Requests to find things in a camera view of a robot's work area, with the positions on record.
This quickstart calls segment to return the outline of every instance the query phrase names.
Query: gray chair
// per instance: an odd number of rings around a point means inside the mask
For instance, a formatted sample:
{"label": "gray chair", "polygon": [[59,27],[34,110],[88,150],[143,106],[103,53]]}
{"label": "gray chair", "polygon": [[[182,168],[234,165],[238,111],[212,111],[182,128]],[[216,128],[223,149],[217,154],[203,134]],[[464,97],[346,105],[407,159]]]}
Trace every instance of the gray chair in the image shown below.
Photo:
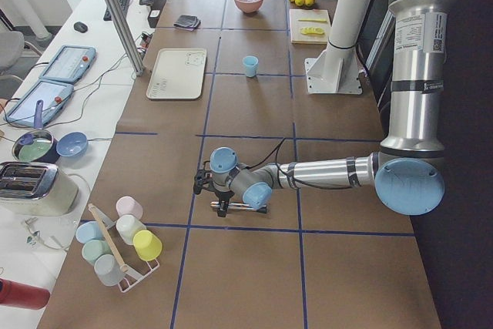
{"label": "gray chair", "polygon": [[24,40],[24,35],[19,31],[0,32],[0,80],[14,79],[18,82],[23,80],[16,76],[5,74],[19,58],[21,58],[24,48],[31,49],[37,55],[41,55],[32,43]]}

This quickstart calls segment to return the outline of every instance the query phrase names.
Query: wooden stick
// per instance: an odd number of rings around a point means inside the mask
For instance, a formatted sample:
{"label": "wooden stick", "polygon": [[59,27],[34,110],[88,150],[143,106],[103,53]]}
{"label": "wooden stick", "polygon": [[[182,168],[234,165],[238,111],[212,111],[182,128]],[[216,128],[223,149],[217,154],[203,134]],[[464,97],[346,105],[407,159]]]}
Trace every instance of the wooden stick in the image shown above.
{"label": "wooden stick", "polygon": [[120,266],[120,270],[124,273],[127,272],[129,269],[129,266],[125,264],[125,261],[122,258],[122,255],[118,251],[118,248],[116,248],[115,242],[113,242],[113,239],[111,239],[111,236],[108,233],[108,230],[106,229],[105,224],[103,223],[101,216],[98,213],[98,207],[94,206],[92,203],[88,204],[87,208],[89,209],[89,212],[92,213],[92,216],[94,217],[94,220],[98,223],[99,229],[101,230],[102,235],[104,236],[109,249],[112,251],[113,256],[115,256],[115,260]]}

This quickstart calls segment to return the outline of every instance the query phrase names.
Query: qr code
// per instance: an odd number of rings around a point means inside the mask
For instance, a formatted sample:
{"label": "qr code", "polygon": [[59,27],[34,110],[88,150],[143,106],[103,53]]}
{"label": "qr code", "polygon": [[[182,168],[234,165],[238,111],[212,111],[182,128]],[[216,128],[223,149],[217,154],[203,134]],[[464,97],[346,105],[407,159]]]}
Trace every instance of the qr code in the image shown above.
{"label": "qr code", "polygon": [[433,50],[441,50],[443,40],[435,39],[433,40]]}

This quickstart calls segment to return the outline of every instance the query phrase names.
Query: folded cloth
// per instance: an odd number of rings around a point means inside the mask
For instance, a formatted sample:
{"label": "folded cloth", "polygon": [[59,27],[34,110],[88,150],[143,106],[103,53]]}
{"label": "folded cloth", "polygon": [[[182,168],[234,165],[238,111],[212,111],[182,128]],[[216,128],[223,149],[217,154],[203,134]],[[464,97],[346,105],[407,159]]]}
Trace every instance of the folded cloth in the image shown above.
{"label": "folded cloth", "polygon": [[173,23],[178,29],[194,30],[200,25],[200,20],[195,15],[181,15]]}

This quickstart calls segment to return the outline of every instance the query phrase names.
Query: beige cutting board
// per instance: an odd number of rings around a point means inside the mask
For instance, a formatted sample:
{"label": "beige cutting board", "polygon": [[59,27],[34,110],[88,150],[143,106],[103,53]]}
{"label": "beige cutting board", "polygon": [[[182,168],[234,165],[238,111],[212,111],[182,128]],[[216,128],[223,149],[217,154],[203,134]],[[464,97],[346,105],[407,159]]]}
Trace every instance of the beige cutting board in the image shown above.
{"label": "beige cutting board", "polygon": [[[323,18],[327,22],[300,21],[303,18]],[[303,35],[302,27],[321,27],[323,35]],[[290,9],[290,34],[293,44],[327,44],[330,33],[329,12],[326,9]]]}

